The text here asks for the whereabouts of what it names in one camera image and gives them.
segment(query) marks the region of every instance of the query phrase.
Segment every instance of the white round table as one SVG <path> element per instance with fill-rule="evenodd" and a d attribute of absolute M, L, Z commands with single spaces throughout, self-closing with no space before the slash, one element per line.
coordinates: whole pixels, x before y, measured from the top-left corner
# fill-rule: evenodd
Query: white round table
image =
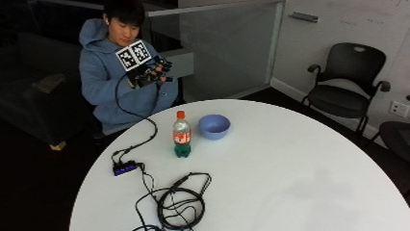
<path fill-rule="evenodd" d="M 188 158 L 173 152 L 179 110 L 187 112 L 193 127 Z M 199 135 L 197 121 L 207 114 L 231 120 L 219 141 Z M 152 119 L 157 136 L 123 159 L 145 164 L 156 189 L 171 187 L 191 172 L 212 175 L 205 215 L 193 230 L 410 230 L 410 210 L 384 170 L 348 139 L 308 116 L 253 101 L 221 99 L 172 108 Z M 131 127 L 95 162 L 79 192 L 71 231 L 127 231 L 141 226 L 135 203 L 148 193 L 143 173 L 138 169 L 115 176 L 112 154 L 144 141 L 153 128 L 147 121 Z M 155 206 L 148 197 L 139 208 L 147 224 L 159 225 Z"/>

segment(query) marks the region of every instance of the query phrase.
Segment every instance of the soda bottle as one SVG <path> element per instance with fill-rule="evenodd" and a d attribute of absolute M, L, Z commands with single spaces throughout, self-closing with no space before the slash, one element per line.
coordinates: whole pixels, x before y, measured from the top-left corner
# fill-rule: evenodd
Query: soda bottle
<path fill-rule="evenodd" d="M 188 157 L 191 153 L 191 125 L 185 120 L 185 112 L 177 112 L 177 121 L 173 126 L 175 152 L 177 157 Z"/>

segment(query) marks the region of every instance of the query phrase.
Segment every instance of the wall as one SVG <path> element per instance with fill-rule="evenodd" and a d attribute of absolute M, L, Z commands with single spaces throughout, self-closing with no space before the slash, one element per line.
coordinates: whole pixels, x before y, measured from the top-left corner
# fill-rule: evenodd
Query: wall
<path fill-rule="evenodd" d="M 185 8 L 244 1 L 247 0 L 179 0 L 179 6 L 180 8 Z"/>
<path fill-rule="evenodd" d="M 289 17 L 293 12 L 319 16 L 319 23 Z M 315 86 L 315 75 L 307 69 L 311 64 L 325 66 L 332 44 L 343 41 L 368 44 L 388 55 L 377 81 L 390 81 L 393 89 L 380 92 L 373 100 L 368 137 L 374 135 L 384 121 L 408 120 L 392 115 L 389 110 L 393 100 L 410 103 L 405 99 L 410 94 L 409 13 L 409 0 L 289 0 L 285 5 L 271 85 L 295 99 L 301 100 Z M 350 128 L 360 122 L 335 119 Z"/>

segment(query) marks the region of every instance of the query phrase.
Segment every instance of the person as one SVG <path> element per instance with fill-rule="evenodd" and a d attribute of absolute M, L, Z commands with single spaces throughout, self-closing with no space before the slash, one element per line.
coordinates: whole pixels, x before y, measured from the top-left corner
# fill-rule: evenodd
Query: person
<path fill-rule="evenodd" d="M 165 72 L 157 80 L 144 81 L 143 85 L 130 81 L 131 72 L 126 71 L 116 55 L 139 40 L 144 20 L 145 9 L 139 0 L 108 0 L 103 18 L 90 19 L 80 31 L 83 95 L 95 106 L 94 114 L 106 135 L 168 109 L 179 95 L 177 79 Z M 156 57 L 155 48 L 145 41 L 144 44 Z M 155 68 L 157 63 L 149 60 L 145 64 Z"/>

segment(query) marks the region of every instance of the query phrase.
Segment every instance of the floor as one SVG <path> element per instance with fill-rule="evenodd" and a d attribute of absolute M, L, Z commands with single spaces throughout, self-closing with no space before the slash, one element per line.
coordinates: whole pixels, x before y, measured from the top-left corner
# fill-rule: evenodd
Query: floor
<path fill-rule="evenodd" d="M 304 112 L 303 105 L 275 89 L 263 90 L 243 99 Z M 308 116 L 354 140 L 354 132 L 328 117 L 315 111 Z M 68 141 L 63 151 L 56 152 L 3 120 L 0 133 L 4 163 L 0 172 L 3 230 L 70 230 L 79 188 L 99 154 L 115 137 L 96 145 L 91 134 L 82 132 Z M 372 144 L 365 152 L 390 176 L 400 191 L 409 191 L 410 164 L 378 144 Z"/>

